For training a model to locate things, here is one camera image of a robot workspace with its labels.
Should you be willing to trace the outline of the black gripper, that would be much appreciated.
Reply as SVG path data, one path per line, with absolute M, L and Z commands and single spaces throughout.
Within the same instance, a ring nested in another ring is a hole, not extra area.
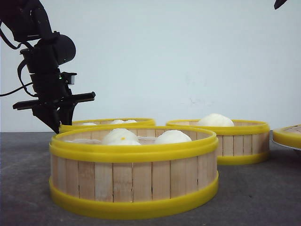
M 94 92 L 73 94 L 69 85 L 60 78 L 60 74 L 59 69 L 53 73 L 31 74 L 33 89 L 38 99 L 21 101 L 13 105 L 17 110 L 32 108 L 33 115 L 56 134 L 59 133 L 60 122 L 63 125 L 72 125 L 76 104 L 95 99 Z

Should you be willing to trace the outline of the second robot arm tip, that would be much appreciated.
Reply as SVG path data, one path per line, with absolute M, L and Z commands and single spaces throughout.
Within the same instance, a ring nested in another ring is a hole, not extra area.
M 279 9 L 282 5 L 286 3 L 287 0 L 275 0 L 274 9 Z

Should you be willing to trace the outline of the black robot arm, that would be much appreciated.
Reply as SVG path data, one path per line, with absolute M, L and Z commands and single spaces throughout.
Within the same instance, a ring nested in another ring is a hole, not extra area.
M 18 49 L 24 59 L 17 68 L 20 77 L 26 66 L 32 80 L 35 100 L 21 101 L 14 109 L 31 109 L 32 114 L 59 133 L 60 125 L 71 125 L 78 103 L 93 101 L 95 93 L 72 94 L 75 73 L 61 72 L 59 66 L 71 61 L 76 54 L 73 41 L 52 31 L 48 15 L 39 0 L 2 0 L 0 22 L 13 34 L 19 44 L 14 46 L 6 36 L 0 36 L 12 49 Z

